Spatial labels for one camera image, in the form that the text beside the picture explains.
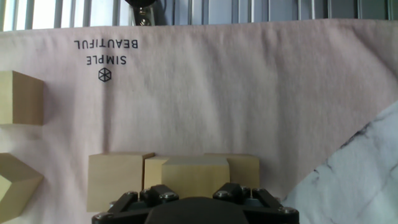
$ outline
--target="marble pattern cloth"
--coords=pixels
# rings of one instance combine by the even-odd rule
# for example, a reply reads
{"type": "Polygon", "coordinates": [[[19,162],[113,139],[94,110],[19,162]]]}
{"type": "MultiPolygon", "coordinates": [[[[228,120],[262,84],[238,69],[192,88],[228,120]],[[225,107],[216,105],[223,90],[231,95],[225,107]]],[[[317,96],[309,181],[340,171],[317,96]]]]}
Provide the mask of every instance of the marble pattern cloth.
{"type": "Polygon", "coordinates": [[[398,223],[398,102],[317,167],[282,202],[300,224],[398,223]]]}

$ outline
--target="wooden cube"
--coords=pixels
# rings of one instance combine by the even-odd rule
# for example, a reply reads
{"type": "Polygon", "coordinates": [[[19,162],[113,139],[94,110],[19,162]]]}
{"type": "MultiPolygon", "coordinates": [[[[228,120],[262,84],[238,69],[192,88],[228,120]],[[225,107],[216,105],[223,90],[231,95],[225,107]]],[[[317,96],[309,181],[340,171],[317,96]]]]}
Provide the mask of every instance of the wooden cube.
{"type": "Polygon", "coordinates": [[[0,223],[18,217],[43,176],[9,153],[0,153],[0,223]]]}
{"type": "Polygon", "coordinates": [[[0,124],[43,125],[43,81],[0,72],[0,124]]]}
{"type": "Polygon", "coordinates": [[[87,212],[105,212],[109,203],[127,191],[143,187],[147,152],[112,152],[91,155],[88,159],[87,212]]]}
{"type": "Polygon", "coordinates": [[[248,154],[212,154],[205,156],[225,157],[229,164],[231,182],[250,188],[260,187],[260,160],[248,154]]]}
{"type": "Polygon", "coordinates": [[[212,198],[227,182],[229,165],[224,157],[174,157],[162,165],[162,184],[180,198],[212,198]]]}
{"type": "Polygon", "coordinates": [[[162,184],[162,164],[169,157],[155,156],[145,160],[144,188],[148,189],[157,184],[162,184]]]}

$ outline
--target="bolt head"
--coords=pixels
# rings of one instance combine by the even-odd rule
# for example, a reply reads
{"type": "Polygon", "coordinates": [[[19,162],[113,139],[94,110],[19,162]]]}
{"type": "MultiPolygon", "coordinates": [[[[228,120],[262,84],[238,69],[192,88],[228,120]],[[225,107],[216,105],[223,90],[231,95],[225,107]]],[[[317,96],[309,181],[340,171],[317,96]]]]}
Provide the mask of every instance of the bolt head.
{"type": "Polygon", "coordinates": [[[145,10],[143,9],[143,8],[139,8],[139,14],[140,15],[145,15],[146,14],[146,12],[145,12],[145,10]]]}
{"type": "Polygon", "coordinates": [[[132,194],[138,194],[138,193],[135,192],[135,191],[128,191],[128,192],[126,192],[126,194],[127,194],[127,195],[132,195],[132,194]]]}
{"type": "Polygon", "coordinates": [[[296,209],[291,208],[291,207],[282,207],[282,208],[279,208],[279,211],[284,213],[284,214],[291,214],[291,213],[297,212],[296,209]]]}
{"type": "Polygon", "coordinates": [[[262,189],[262,188],[256,188],[256,189],[253,189],[253,191],[260,192],[260,191],[265,191],[265,189],[262,189]]]}
{"type": "Polygon", "coordinates": [[[229,193],[225,190],[219,190],[216,192],[216,196],[219,198],[228,197],[229,193]]]}
{"type": "Polygon", "coordinates": [[[174,198],[175,196],[177,196],[177,195],[173,192],[166,192],[162,195],[159,195],[159,198],[160,199],[169,199],[169,198],[174,198]]]}
{"type": "Polygon", "coordinates": [[[148,19],[141,19],[139,24],[142,26],[150,26],[150,21],[148,19]]]}
{"type": "Polygon", "coordinates": [[[104,220],[104,219],[112,218],[112,217],[113,217],[113,213],[109,213],[109,212],[101,212],[94,216],[94,218],[97,220],[104,220]]]}

